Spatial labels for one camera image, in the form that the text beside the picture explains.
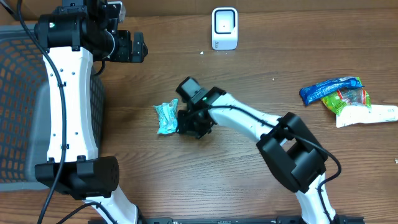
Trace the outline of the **teal snack packet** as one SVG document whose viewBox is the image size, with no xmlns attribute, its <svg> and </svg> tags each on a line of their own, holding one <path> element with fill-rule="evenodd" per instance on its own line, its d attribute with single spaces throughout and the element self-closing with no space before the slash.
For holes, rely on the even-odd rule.
<svg viewBox="0 0 398 224">
<path fill-rule="evenodd" d="M 177 130 L 177 106 L 178 99 L 173 99 L 169 103 L 154 105 L 154 109 L 158 115 L 159 129 L 157 134 L 168 135 L 173 134 Z"/>
</svg>

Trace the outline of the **blue snack packet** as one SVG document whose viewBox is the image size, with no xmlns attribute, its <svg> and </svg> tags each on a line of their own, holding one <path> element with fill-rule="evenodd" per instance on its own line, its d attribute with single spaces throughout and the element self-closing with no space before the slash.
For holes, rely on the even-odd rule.
<svg viewBox="0 0 398 224">
<path fill-rule="evenodd" d="M 326 97 L 337 90 L 343 88 L 357 89 L 362 87 L 363 85 L 358 77 L 334 78 L 302 88 L 299 91 L 299 95 L 302 97 L 304 105 L 308 106 L 314 101 Z"/>
</svg>

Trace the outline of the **green snack bag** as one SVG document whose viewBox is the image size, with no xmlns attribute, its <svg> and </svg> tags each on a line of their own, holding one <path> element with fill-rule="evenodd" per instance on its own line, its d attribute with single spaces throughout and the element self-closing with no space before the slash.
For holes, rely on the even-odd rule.
<svg viewBox="0 0 398 224">
<path fill-rule="evenodd" d="M 361 88 L 348 88 L 336 90 L 321 99 L 323 104 L 336 115 L 339 115 L 344 107 L 349 105 L 371 107 L 371 99 L 367 91 L 363 88 L 361 80 L 356 77 Z"/>
</svg>

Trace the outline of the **white cosmetic tube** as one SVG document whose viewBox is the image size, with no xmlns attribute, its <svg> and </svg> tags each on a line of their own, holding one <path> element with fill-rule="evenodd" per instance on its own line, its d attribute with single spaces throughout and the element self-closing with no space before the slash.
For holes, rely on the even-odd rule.
<svg viewBox="0 0 398 224">
<path fill-rule="evenodd" d="M 336 127 L 342 128 L 352 124 L 371 124 L 397 121 L 397 106 L 371 105 L 345 106 L 339 115 L 336 115 Z"/>
</svg>

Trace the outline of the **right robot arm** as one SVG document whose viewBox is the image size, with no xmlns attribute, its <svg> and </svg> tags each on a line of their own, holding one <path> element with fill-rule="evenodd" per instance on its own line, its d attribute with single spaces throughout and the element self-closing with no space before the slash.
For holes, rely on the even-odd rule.
<svg viewBox="0 0 398 224">
<path fill-rule="evenodd" d="M 214 125 L 231 128 L 256 143 L 274 178 L 299 201 L 304 223 L 338 223 L 325 184 L 339 176 L 326 177 L 324 149 L 299 116 L 277 116 L 258 111 L 216 86 L 207 90 L 187 77 L 176 89 L 187 107 L 177 113 L 179 134 L 200 139 Z"/>
</svg>

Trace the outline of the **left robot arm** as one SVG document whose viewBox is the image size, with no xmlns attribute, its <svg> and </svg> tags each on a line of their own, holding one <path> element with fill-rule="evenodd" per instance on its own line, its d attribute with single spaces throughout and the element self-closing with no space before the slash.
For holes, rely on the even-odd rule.
<svg viewBox="0 0 398 224">
<path fill-rule="evenodd" d="M 120 1 L 64 1 L 39 17 L 35 44 L 47 69 L 51 122 L 47 161 L 35 166 L 35 178 L 106 223 L 138 224 L 144 217 L 119 186 L 118 161 L 99 155 L 92 125 L 93 64 L 141 63 L 148 53 L 142 33 L 119 29 L 125 15 Z"/>
</svg>

